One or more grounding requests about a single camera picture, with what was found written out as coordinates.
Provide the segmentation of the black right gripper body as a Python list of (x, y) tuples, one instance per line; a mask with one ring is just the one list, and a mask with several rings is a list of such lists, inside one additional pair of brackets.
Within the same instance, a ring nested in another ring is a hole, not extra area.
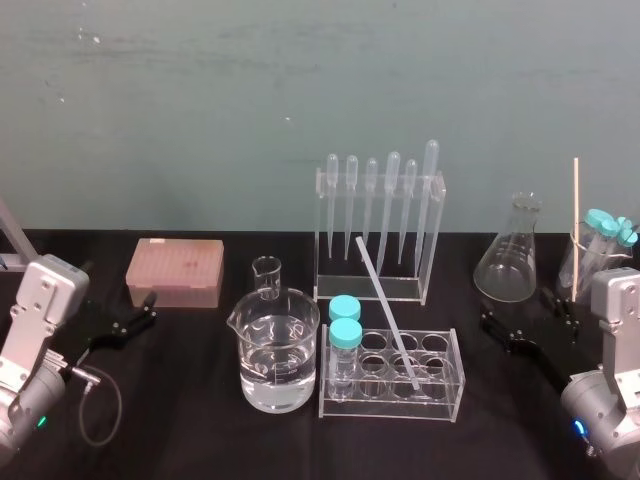
[(602, 362), (603, 335), (597, 328), (532, 328), (524, 332), (526, 355), (555, 390), (571, 377), (596, 370)]

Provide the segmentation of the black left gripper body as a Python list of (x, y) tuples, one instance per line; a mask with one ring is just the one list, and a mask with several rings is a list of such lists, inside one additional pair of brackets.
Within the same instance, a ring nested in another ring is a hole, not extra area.
[(71, 373), (101, 349), (119, 349), (119, 321), (101, 304), (86, 300), (63, 327), (63, 371)]

